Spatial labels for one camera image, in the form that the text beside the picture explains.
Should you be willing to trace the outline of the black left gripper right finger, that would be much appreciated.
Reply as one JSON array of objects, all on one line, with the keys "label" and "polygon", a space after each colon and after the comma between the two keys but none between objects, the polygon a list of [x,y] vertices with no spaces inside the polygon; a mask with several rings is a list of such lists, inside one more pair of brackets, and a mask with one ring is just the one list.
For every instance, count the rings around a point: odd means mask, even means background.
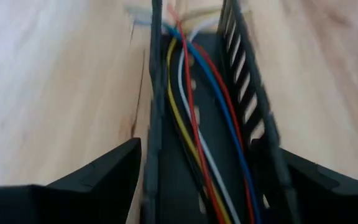
[{"label": "black left gripper right finger", "polygon": [[303,223],[358,224],[358,180],[283,151]]}]

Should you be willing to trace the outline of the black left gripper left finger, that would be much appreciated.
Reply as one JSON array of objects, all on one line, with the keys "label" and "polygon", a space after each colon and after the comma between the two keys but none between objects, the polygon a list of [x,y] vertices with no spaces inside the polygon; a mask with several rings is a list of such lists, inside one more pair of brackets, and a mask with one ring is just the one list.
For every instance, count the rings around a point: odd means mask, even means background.
[{"label": "black left gripper left finger", "polygon": [[0,186],[0,223],[125,223],[141,155],[132,138],[51,184]]}]

